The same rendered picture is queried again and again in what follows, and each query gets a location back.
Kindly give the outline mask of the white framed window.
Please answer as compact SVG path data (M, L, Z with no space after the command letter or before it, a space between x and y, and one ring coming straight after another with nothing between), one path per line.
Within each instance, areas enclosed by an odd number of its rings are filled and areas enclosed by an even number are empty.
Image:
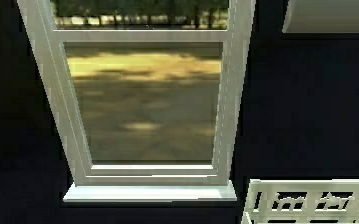
M255 0L223 30L63 30L17 0L73 182L68 202L231 201Z

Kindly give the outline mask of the white slatted furniture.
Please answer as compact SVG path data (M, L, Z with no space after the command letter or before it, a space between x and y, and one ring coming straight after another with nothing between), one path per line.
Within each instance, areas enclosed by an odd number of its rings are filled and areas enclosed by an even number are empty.
M240 224L359 224L359 179L250 181Z

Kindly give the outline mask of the white wall-mounted box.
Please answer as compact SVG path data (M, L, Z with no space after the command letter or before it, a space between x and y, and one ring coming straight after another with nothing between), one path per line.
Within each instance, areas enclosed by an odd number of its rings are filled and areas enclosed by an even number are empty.
M289 0L284 33L359 33L359 0Z

